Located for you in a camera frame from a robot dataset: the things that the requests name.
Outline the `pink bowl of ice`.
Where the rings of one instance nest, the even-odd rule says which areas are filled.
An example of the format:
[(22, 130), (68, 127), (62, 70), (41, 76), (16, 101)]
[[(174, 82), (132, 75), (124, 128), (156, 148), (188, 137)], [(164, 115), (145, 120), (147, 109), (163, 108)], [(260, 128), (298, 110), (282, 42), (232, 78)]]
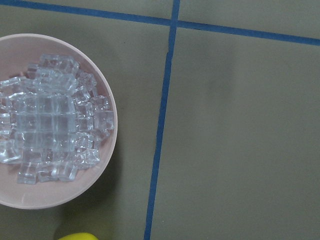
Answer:
[[(117, 112), (112, 90), (96, 64), (76, 47), (51, 36), (20, 33), (1, 37), (0, 79), (4, 81), (26, 72), (27, 64), (36, 62), (43, 53), (73, 56), (84, 71), (94, 74), (98, 93), (107, 96), (111, 110)], [(20, 184), (17, 183), (14, 168), (1, 164), (0, 203), (18, 209), (45, 209), (73, 200), (88, 190), (107, 168), (115, 149), (117, 133), (115, 128), (100, 146), (100, 162), (92, 168), (80, 171), (74, 181)]]

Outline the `yellow lemon right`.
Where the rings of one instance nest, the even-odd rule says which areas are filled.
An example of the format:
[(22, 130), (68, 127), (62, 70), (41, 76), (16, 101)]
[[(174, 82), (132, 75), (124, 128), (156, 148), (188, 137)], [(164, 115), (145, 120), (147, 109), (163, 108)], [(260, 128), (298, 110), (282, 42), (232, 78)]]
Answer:
[(88, 232), (77, 232), (60, 237), (58, 240), (98, 240), (98, 238)]

